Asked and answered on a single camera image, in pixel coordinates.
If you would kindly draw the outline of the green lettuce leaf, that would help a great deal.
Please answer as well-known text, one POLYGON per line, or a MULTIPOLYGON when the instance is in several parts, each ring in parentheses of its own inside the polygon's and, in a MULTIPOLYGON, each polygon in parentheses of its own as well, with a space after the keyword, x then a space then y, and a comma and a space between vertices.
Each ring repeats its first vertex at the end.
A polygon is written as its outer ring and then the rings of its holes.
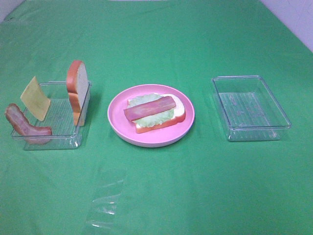
MULTIPOLYGON (((128 100, 128 108, 140 105, 143 103, 147 103, 150 101, 157 100, 161 98, 162 96, 157 93, 151 93, 151 94, 145 94, 141 96, 136 96, 133 99, 128 100)), ((167 111, 163 111, 160 113, 157 113, 155 115, 146 116, 140 119, 137 119, 133 121, 133 123, 136 124, 137 128, 144 128, 144 127, 153 127, 159 124, 163 124, 164 122, 170 120, 174 116, 174 108, 169 109, 167 111)))

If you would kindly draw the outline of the ham strip from tray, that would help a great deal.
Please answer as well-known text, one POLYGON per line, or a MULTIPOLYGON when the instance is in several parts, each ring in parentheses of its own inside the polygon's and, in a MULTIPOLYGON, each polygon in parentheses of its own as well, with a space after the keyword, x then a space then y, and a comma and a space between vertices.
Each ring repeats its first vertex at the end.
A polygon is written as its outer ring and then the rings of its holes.
POLYGON ((168 111, 175 107, 176 103, 171 96, 162 96, 157 100, 124 109, 124 115, 128 121, 135 121, 143 117, 168 111))

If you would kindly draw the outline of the bread slice from tray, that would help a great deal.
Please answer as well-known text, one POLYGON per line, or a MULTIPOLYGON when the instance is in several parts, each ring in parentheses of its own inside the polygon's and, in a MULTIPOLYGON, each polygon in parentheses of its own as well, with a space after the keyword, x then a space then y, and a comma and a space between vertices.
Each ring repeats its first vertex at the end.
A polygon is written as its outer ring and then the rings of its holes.
POLYGON ((174 108, 174 116, 170 120, 164 122, 163 124, 159 124, 153 127, 137 128, 136 124, 132 122, 135 125, 136 132, 138 134, 172 126, 179 122, 183 122, 185 120, 186 113, 185 113, 185 107, 184 107, 183 102, 174 94, 161 94, 161 96, 171 96, 174 99, 176 103, 176 107, 174 108))

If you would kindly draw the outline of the bacon strip from tray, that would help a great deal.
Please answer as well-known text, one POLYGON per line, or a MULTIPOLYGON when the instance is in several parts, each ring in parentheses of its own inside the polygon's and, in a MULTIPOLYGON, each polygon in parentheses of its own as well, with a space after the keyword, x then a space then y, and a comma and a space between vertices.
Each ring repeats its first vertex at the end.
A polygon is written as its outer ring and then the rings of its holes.
POLYGON ((38 127, 31 125, 23 112, 15 103, 10 103, 5 109, 5 117, 13 129, 22 136, 51 136, 52 129, 49 126, 38 127))

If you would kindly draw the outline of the pink round plate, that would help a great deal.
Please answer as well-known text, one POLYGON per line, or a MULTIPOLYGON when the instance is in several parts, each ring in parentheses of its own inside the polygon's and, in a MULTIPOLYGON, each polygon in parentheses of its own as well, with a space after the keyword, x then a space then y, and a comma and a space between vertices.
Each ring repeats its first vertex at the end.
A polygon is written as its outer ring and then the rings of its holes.
POLYGON ((166 85, 143 84, 130 87, 116 95, 108 106, 107 115, 112 129, 123 140, 141 147, 162 147, 177 142, 187 134, 194 122, 195 110, 193 103, 181 91, 166 85), (136 133, 135 126, 125 118, 123 110, 126 109, 129 99, 150 93, 174 94, 180 98, 186 111, 185 120, 143 134, 136 133))

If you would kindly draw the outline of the green tablecloth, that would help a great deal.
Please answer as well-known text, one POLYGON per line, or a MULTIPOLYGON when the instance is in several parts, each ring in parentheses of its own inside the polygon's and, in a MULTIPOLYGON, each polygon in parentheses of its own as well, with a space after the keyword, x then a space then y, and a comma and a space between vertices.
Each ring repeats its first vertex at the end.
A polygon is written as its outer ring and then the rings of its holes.
POLYGON ((89 131, 71 150, 25 151, 0 117, 0 232, 98 234, 90 204, 116 187, 109 235, 310 235, 313 55, 258 0, 27 0, 0 25, 0 109, 85 62, 89 131), (291 128, 279 141, 229 142, 211 79, 260 75, 291 128), (180 141, 141 148, 118 137, 110 101, 164 84, 193 102, 180 141))

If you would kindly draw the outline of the bread slice in left tray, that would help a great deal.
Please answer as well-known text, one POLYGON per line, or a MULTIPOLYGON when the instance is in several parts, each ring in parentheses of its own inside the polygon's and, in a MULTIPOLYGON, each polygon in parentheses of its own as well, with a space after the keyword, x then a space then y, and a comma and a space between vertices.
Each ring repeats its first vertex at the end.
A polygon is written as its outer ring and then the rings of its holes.
POLYGON ((88 91, 88 75, 83 61, 74 60, 67 71, 67 93, 73 111, 74 125, 78 125, 88 91))

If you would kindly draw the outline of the right clear plastic tray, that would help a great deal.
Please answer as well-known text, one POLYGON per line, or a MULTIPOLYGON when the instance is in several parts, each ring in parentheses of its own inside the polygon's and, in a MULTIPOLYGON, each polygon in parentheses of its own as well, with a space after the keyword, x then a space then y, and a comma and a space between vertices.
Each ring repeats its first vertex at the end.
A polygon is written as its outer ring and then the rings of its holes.
POLYGON ((277 141, 291 121, 261 76, 218 76, 213 98, 228 141, 277 141))

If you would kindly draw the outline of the clear plastic tray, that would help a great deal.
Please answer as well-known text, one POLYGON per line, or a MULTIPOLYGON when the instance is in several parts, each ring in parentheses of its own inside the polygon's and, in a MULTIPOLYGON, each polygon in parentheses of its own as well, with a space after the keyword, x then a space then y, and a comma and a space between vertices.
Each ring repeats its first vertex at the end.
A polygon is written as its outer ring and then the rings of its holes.
POLYGON ((291 121, 261 76, 218 76, 213 98, 228 141, 277 141, 291 121))
POLYGON ((43 82, 39 86, 51 100, 44 120, 37 120, 27 108, 24 108, 23 114, 33 126, 51 127, 52 135, 22 136, 13 130, 12 139, 19 141, 24 150, 75 149, 79 147, 81 142, 86 139, 89 131, 88 106, 91 82, 88 82, 87 94, 77 125, 74 125, 73 122, 73 110, 69 101, 66 82, 43 82))

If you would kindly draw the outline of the left clear plastic tray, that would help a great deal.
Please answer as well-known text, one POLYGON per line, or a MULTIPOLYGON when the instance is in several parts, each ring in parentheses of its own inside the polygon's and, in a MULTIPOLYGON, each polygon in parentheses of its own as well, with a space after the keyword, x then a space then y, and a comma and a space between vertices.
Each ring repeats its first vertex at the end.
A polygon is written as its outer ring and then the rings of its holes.
POLYGON ((24 150, 75 149, 79 147, 81 142, 86 139, 89 131, 88 106, 91 82, 88 82, 87 94, 77 125, 74 125, 73 122, 73 110, 69 101, 66 82, 43 82, 39 86, 51 100, 44 120, 37 120, 27 108, 24 108, 23 114, 33 126, 51 127, 52 135, 22 136, 13 130, 12 139, 19 141, 24 150))

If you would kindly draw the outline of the clear plastic bag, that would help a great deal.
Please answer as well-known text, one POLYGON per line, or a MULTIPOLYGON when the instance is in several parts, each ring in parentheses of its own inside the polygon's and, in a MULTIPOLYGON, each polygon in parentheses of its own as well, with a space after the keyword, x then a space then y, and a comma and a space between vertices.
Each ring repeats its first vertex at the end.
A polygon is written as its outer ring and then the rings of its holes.
POLYGON ((99 170, 82 234, 108 235, 110 233, 114 226, 125 177, 124 169, 102 168, 99 170))

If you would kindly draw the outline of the yellow cheese slice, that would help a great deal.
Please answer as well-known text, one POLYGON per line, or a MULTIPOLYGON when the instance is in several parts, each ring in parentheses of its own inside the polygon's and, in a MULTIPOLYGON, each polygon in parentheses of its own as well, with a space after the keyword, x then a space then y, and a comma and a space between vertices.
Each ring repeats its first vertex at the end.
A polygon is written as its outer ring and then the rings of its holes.
POLYGON ((51 100, 44 94, 36 76, 25 87, 20 99, 37 120, 44 121, 51 100))

